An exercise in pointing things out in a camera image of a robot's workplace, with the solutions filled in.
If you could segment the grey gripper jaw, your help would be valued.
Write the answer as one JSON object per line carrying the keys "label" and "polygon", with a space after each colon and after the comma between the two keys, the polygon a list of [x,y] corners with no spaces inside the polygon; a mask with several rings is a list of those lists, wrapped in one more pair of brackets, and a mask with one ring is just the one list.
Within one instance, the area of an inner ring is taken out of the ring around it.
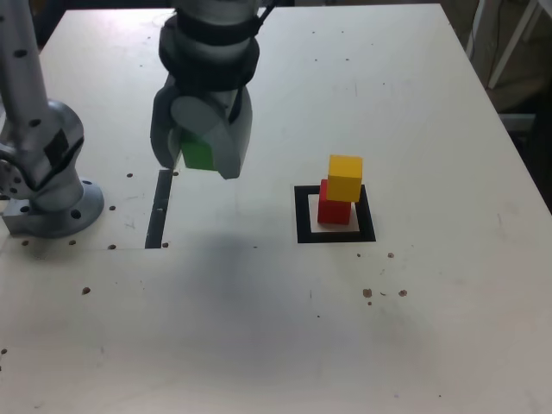
{"label": "grey gripper jaw", "polygon": [[177,125],[171,114],[172,103],[179,95],[174,78],[168,75],[153,103],[150,141],[156,160],[167,169],[174,168],[180,153],[179,138],[174,134]]}
{"label": "grey gripper jaw", "polygon": [[248,149],[252,106],[248,90],[239,90],[240,116],[234,122],[190,122],[183,119],[183,97],[173,101],[171,114],[178,125],[180,149],[185,166],[190,169],[216,171],[224,179],[240,176]]}

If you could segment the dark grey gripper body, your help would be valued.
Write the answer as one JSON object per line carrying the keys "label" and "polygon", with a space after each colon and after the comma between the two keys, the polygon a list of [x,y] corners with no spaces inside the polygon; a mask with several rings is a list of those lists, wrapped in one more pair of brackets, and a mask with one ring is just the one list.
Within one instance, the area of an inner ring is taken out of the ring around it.
{"label": "dark grey gripper body", "polygon": [[207,91],[183,89],[183,119],[190,122],[234,122],[240,116],[241,98],[238,90]]}

